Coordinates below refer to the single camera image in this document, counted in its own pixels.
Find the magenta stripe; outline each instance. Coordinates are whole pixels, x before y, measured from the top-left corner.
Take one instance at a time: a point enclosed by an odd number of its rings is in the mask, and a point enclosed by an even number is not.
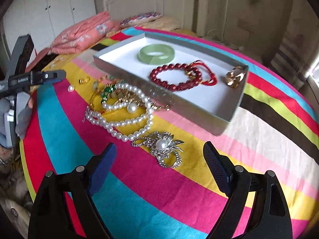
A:
[[[141,148],[132,148],[112,138],[103,128],[82,123],[87,103],[77,93],[68,93],[69,83],[55,84],[59,102],[70,123],[94,154],[100,154],[112,142],[118,149],[112,173],[147,202],[178,221],[209,233],[227,199],[195,183],[172,169],[161,168],[157,161]],[[245,207],[235,236],[243,233],[251,209]],[[306,220],[293,220],[294,238],[303,230]]]
[[[98,78],[103,75],[103,71],[98,68],[94,68],[81,59],[74,58],[72,61],[92,77]],[[271,166],[272,170],[276,173],[278,180],[283,184],[286,184],[293,190],[301,191],[313,199],[317,199],[319,197],[319,190],[314,188],[309,182],[297,177],[293,172],[285,170],[280,165],[258,154],[235,139],[224,134],[219,137],[213,136],[208,131],[173,111],[155,112],[155,114],[202,141],[211,141],[218,150],[223,151],[228,156],[234,157],[243,164],[256,169],[258,172],[264,173]]]
[[[165,34],[167,35],[167,31],[163,31],[163,30],[158,30],[158,29],[150,29],[150,28],[142,28],[142,27],[134,27],[137,30],[141,30],[141,31],[147,31],[147,32],[155,32],[155,33],[161,33],[161,34]],[[272,76],[276,77],[278,80],[280,80],[282,83],[284,83],[286,86],[288,86],[291,90],[293,90],[296,94],[298,94],[302,99],[305,100],[305,102],[312,108],[312,105],[310,104],[310,102],[303,96],[301,95],[301,93],[299,91],[296,90],[296,88],[294,88],[290,83],[288,83],[286,80],[284,80],[283,78],[281,78],[279,75],[275,74],[272,70],[268,69],[267,67],[263,66],[261,63],[258,63],[257,61],[237,52],[234,51],[230,48],[224,47],[222,45],[219,45],[215,42],[212,41],[208,41],[208,40],[204,40],[202,38],[198,38],[198,37],[193,37],[193,36],[188,36],[188,35],[184,35],[184,34],[180,34],[180,33],[176,33],[176,32],[170,32],[169,35],[171,36],[177,36],[177,37],[182,37],[182,38],[186,38],[186,39],[190,39],[190,40],[194,40],[212,47],[216,47],[218,49],[224,50],[228,53],[231,53],[237,57],[240,57],[256,66],[258,66],[259,68],[263,69],[264,71],[268,72],[269,74],[271,74]]]

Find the gloved hand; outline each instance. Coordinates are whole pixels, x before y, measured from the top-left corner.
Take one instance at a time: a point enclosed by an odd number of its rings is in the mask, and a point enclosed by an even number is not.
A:
[[[32,108],[33,108],[33,99],[30,98],[27,106],[18,115],[18,124],[16,126],[16,133],[20,137],[20,139],[23,139],[26,136],[28,125],[31,119]],[[4,114],[8,112],[9,109],[10,109],[10,102],[5,98],[0,99],[0,144],[3,147],[6,147],[7,145],[7,139],[5,136],[5,127],[4,127]]]

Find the blue stripe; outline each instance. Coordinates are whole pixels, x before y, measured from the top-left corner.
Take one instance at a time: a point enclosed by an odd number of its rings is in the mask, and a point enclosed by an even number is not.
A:
[[[41,134],[56,172],[66,173],[85,165],[93,153],[69,122],[54,87],[39,87],[37,98]],[[92,198],[114,238],[204,239],[207,236],[161,212],[112,173]]]
[[[135,28],[128,28],[128,29],[123,30],[124,34],[131,35],[131,36],[136,36],[136,35],[139,35],[139,34],[142,34],[145,32],[147,32],[147,31],[137,30]],[[308,105],[308,103],[305,102],[305,100],[302,97],[300,97],[300,95],[298,95],[291,88],[289,88],[287,85],[285,85],[280,80],[278,80],[275,76],[271,75],[270,73],[261,69],[260,67],[254,65],[253,63],[250,63],[247,60],[244,60],[244,59],[242,59],[242,58],[240,58],[232,53],[229,53],[225,50],[218,49],[216,47],[212,47],[210,45],[200,43],[200,42],[195,41],[195,40],[186,39],[186,38],[173,36],[173,35],[169,35],[169,34],[155,33],[155,32],[152,32],[152,34],[159,35],[159,36],[166,36],[169,38],[180,39],[180,40],[187,41],[187,42],[190,42],[193,44],[197,44],[197,45],[200,45],[202,47],[217,51],[221,54],[227,55],[230,58],[233,58],[233,59],[235,59],[243,64],[248,65],[249,71],[253,72],[255,75],[257,75],[257,76],[263,78],[264,80],[266,80],[267,82],[271,83],[272,85],[277,87],[279,90],[283,91],[287,96],[295,99],[298,102],[298,104],[300,105],[300,107],[302,107],[313,118],[313,120],[315,120],[318,123],[318,118],[317,118],[315,111]]]

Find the striped tablecloth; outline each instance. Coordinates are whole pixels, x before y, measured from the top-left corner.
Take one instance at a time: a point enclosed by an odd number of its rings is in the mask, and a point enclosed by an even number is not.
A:
[[[112,138],[101,127],[88,121],[82,123],[92,83],[103,75],[95,67],[92,55],[119,40],[148,31],[200,44],[249,65],[242,103],[223,135],[213,136],[173,111],[155,113],[151,132],[168,131],[175,139],[186,141],[181,145],[183,163],[176,169],[160,167],[146,148],[133,148],[130,143]],[[203,158],[203,145],[211,141],[234,165],[242,165],[249,172],[275,171],[288,202],[294,238],[318,211],[317,116],[292,86],[264,66],[202,39],[142,28],[129,28],[79,55],[60,58],[45,70],[64,69],[67,78],[34,92],[33,117],[21,143],[33,198],[46,171],[70,172],[113,142],[118,157],[93,201],[114,238],[204,239],[227,201]],[[87,75],[90,83],[79,85],[79,78]],[[68,93],[69,84],[75,86],[76,92]],[[127,118],[126,110],[108,116],[110,121]],[[130,134],[139,128],[132,125],[118,130]],[[249,193],[235,235],[244,231],[253,198],[254,194]],[[67,202],[75,229],[83,235],[68,194]]]

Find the green bead bracelet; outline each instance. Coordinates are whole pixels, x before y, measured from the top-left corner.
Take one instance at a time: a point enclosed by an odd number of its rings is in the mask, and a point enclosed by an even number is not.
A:
[[[152,55],[152,53],[161,53],[161,55]],[[149,65],[163,65],[171,62],[175,57],[175,50],[164,44],[152,44],[143,47],[138,52],[138,59]]]

